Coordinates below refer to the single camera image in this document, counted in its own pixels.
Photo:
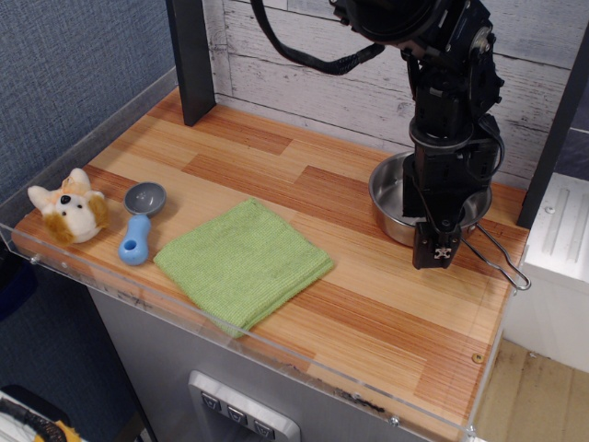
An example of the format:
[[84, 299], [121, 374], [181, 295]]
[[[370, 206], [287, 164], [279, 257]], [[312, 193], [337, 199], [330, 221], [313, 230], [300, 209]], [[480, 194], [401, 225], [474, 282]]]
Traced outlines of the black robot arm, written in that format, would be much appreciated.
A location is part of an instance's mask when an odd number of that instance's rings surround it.
[[335, 15], [368, 40], [399, 48], [415, 113], [403, 161], [402, 211], [418, 218], [413, 265], [446, 268], [461, 243], [464, 204], [489, 189], [504, 143], [489, 110], [503, 81], [480, 1], [335, 1]]

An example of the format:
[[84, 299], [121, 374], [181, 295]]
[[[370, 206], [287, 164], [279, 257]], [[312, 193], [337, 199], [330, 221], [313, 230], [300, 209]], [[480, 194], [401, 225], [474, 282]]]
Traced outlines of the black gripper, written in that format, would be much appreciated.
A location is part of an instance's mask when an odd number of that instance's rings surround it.
[[402, 214], [427, 221], [415, 225], [412, 263], [418, 270], [446, 269], [459, 248], [464, 202], [488, 190], [502, 164], [501, 131], [490, 114], [446, 138], [412, 120], [410, 139], [414, 153], [402, 164]]

